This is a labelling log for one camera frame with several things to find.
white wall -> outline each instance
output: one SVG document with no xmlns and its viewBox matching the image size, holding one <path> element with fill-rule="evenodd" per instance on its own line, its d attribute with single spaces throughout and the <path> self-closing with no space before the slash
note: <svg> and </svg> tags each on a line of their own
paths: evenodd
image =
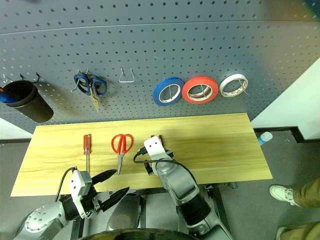
<svg viewBox="0 0 320 240">
<path fill-rule="evenodd" d="M 254 128 L 298 126 L 304 139 L 320 138 L 320 58 L 251 124 Z"/>
<path fill-rule="evenodd" d="M 0 118 L 0 140 L 3 139 L 29 139 L 32 137 L 30 132 L 27 132 L 20 127 Z"/>
</svg>

pegboard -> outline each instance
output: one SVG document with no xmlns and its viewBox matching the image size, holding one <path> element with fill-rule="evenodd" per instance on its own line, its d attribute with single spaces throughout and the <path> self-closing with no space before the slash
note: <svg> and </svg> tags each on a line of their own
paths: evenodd
<svg viewBox="0 0 320 240">
<path fill-rule="evenodd" d="M 239 112 L 252 120 L 320 57 L 319 8 L 299 0 L 6 0 L 0 73 L 33 81 L 39 72 L 36 86 L 54 111 L 44 124 Z M 133 69 L 134 83 L 118 82 L 121 67 L 128 80 Z M 70 92 L 77 69 L 87 68 L 108 84 L 98 113 L 87 95 Z M 236 73 L 247 77 L 249 95 L 219 94 L 202 105 L 180 99 L 166 107 L 152 99 L 165 78 L 205 75 L 220 84 Z M 0 107 L 1 118 L 29 132 L 38 124 Z"/>
</svg>

wooden table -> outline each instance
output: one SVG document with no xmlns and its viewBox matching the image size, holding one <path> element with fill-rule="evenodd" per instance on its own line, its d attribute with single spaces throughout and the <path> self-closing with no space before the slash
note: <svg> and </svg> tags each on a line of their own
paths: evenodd
<svg viewBox="0 0 320 240">
<path fill-rule="evenodd" d="M 163 135 L 174 159 L 194 174 L 198 184 L 271 179 L 269 167 L 246 113 L 37 126 L 11 196 L 55 195 L 66 169 L 86 169 L 83 136 L 92 134 L 90 175 L 117 169 L 111 149 L 117 134 L 132 134 L 134 145 L 123 159 L 121 174 L 95 185 L 98 192 L 162 187 L 133 156 L 151 135 Z M 137 160 L 149 159 L 148 155 Z M 69 194 L 71 174 L 61 194 Z"/>
</svg>

blue tape roll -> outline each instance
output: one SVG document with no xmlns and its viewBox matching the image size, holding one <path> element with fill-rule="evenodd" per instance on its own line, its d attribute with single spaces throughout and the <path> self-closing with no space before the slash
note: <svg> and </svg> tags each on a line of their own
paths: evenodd
<svg viewBox="0 0 320 240">
<path fill-rule="evenodd" d="M 176 85 L 178 87 L 178 91 L 173 95 L 172 99 L 161 100 L 160 94 L 161 92 L 168 87 L 169 85 Z M 163 82 L 160 82 L 154 89 L 152 97 L 154 102 L 159 106 L 168 106 L 174 104 L 178 101 L 182 96 L 182 88 L 185 85 L 184 81 L 182 81 L 179 77 L 169 77 L 165 79 Z"/>
</svg>

red tape roll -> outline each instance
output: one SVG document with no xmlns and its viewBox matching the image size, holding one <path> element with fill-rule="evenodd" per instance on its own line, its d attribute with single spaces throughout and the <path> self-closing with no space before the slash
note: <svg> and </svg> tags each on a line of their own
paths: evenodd
<svg viewBox="0 0 320 240">
<path fill-rule="evenodd" d="M 195 86 L 201 86 L 202 91 L 199 93 L 190 93 L 190 89 Z M 214 79 L 207 76 L 195 76 L 184 84 L 182 97 L 191 104 L 205 104 L 213 100 L 218 92 L 218 84 Z"/>
</svg>

